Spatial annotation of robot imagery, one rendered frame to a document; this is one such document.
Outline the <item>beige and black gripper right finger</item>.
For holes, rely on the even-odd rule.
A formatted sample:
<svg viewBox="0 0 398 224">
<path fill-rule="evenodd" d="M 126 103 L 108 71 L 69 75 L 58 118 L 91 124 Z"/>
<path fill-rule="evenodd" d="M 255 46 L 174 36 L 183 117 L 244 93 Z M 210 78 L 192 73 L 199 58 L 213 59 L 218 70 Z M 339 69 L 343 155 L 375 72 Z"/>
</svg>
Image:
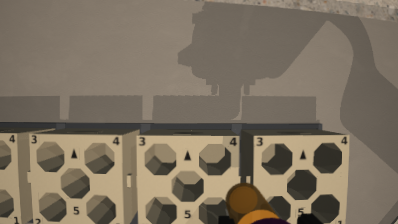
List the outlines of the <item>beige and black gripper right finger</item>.
<svg viewBox="0 0 398 224">
<path fill-rule="evenodd" d="M 301 214 L 301 216 L 297 218 L 297 224 L 323 224 L 323 223 L 312 213 L 308 213 L 308 214 Z"/>
</svg>

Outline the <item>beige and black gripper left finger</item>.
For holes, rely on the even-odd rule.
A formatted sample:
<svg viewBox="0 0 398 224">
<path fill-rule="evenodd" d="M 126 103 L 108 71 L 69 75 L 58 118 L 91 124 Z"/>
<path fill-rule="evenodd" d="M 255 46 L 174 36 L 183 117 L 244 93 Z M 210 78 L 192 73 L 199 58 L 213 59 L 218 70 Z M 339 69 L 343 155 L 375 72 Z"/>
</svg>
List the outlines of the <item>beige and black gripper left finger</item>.
<svg viewBox="0 0 398 224">
<path fill-rule="evenodd" d="M 218 224 L 235 224 L 234 219 L 229 216 L 219 216 Z"/>
</svg>

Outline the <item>beige bucket adapter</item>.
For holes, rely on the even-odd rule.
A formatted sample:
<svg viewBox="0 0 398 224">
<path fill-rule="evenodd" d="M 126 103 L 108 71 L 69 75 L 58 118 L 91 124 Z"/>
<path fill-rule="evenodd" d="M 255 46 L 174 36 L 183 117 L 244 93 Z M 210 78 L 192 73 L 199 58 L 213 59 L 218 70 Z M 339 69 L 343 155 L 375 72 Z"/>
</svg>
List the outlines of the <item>beige bucket adapter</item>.
<svg viewBox="0 0 398 224">
<path fill-rule="evenodd" d="M 349 137 L 318 129 L 241 129 L 240 182 L 255 184 L 291 224 L 305 213 L 323 224 L 345 224 Z"/>
<path fill-rule="evenodd" d="M 138 211 L 139 134 L 84 128 L 29 134 L 34 224 L 130 224 Z"/>
<path fill-rule="evenodd" d="M 226 216 L 225 195 L 241 178 L 239 135 L 151 129 L 136 140 L 138 224 L 218 224 Z"/>
<path fill-rule="evenodd" d="M 0 127 L 0 224 L 33 219 L 29 133 L 52 130 Z"/>
</svg>

